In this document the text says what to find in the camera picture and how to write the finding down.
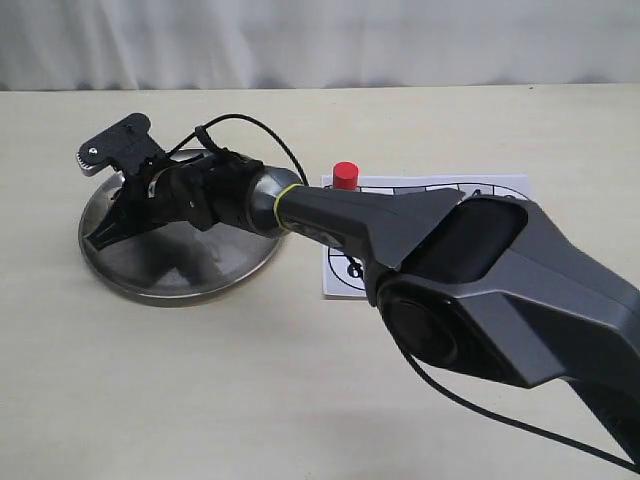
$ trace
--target red cap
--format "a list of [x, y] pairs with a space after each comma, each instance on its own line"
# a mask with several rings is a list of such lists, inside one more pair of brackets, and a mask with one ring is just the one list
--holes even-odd
[[355, 163], [340, 162], [333, 167], [333, 188], [356, 190], [358, 188], [359, 169]]

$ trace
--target beige table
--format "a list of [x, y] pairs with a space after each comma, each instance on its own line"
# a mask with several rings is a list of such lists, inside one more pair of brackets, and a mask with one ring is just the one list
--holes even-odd
[[[80, 212], [107, 178], [76, 148], [130, 112], [165, 147], [209, 117], [256, 115], [316, 183], [526, 173], [584, 249], [640, 285], [640, 86], [0, 94], [0, 477], [631, 479], [495, 424], [424, 385], [376, 311], [321, 296], [321, 248], [289, 238], [257, 277], [198, 307], [114, 296], [85, 268]], [[285, 164], [259, 130], [220, 143]], [[534, 391], [451, 374], [456, 392], [622, 454], [561, 382]]]

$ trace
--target white backdrop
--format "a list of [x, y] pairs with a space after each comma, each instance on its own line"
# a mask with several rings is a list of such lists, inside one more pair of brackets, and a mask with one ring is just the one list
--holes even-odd
[[638, 0], [0, 0], [1, 89], [638, 81]]

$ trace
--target black cable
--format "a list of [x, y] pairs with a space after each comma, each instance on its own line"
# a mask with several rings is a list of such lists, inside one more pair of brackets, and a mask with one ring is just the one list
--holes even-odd
[[640, 466], [632, 462], [629, 462], [627, 460], [624, 460], [622, 458], [616, 457], [615, 455], [607, 453], [603, 450], [600, 450], [599, 448], [593, 447], [591, 445], [587, 445], [586, 443], [573, 440], [571, 438], [565, 437], [563, 435], [559, 435], [557, 433], [550, 432], [548, 430], [544, 430], [542, 428], [535, 427], [533, 425], [521, 422], [519, 420], [515, 420], [513, 418], [505, 417], [498, 413], [482, 408], [479, 405], [476, 405], [475, 403], [471, 403], [468, 400], [465, 400], [464, 398], [456, 395], [452, 391], [440, 385], [433, 377], [431, 377], [427, 372], [425, 372], [422, 369], [422, 367], [420, 367], [420, 365], [418, 365], [418, 362], [416, 362], [416, 360], [413, 358], [413, 355], [411, 355], [409, 352], [404, 350], [399, 344], [397, 345], [398, 345], [398, 348], [400, 349], [400, 352], [402, 353], [402, 356], [409, 363], [409, 365], [411, 365], [411, 368], [413, 368], [413, 370], [420, 376], [422, 380], [424, 380], [430, 387], [432, 387], [438, 393], [444, 395], [449, 400], [454, 401], [458, 405], [461, 405], [471, 410], [472, 412], [478, 413], [491, 420], [495, 420], [496, 422], [503, 423], [505, 425], [509, 425], [510, 427], [518, 428], [520, 430], [524, 430], [525, 432], [533, 433], [534, 435], [539, 435], [540, 437], [546, 438], [547, 440], [553, 440], [554, 442], [558, 442], [563, 445], [573, 447], [584, 453], [593, 455], [594, 457], [597, 457], [601, 460], [613, 463], [614, 465], [617, 465], [626, 470], [629, 470], [630, 472], [640, 474]]
[[[216, 117], [213, 120], [205, 123], [204, 125], [202, 125], [202, 129], [207, 130], [213, 127], [216, 123], [220, 123], [224, 120], [230, 120], [230, 119], [244, 120], [246, 122], [253, 123], [254, 125], [257, 125], [262, 130], [267, 132], [271, 136], [271, 138], [273, 138], [276, 141], [276, 143], [280, 145], [282, 150], [284, 150], [284, 152], [287, 154], [287, 156], [289, 157], [293, 165], [296, 167], [296, 170], [298, 171], [298, 175], [300, 175], [300, 179], [302, 180], [302, 183], [306, 186], [309, 186], [309, 180], [307, 180], [307, 176], [305, 175], [304, 170], [302, 169], [302, 166], [300, 165], [300, 162], [298, 161], [296, 156], [289, 149], [289, 147], [282, 141], [282, 139], [276, 134], [276, 132], [271, 130], [260, 120], [256, 120], [255, 118], [250, 117], [249, 115], [244, 115], [242, 113], [227, 113], [225, 115], [220, 115], [219, 117]], [[175, 147], [173, 147], [171, 151], [167, 154], [167, 157], [171, 158], [173, 155], [175, 155], [178, 152], [178, 150], [180, 150], [182, 147], [184, 147], [187, 143], [189, 143], [194, 138], [196, 138], [195, 131], [189, 134], [184, 140], [178, 143]]]

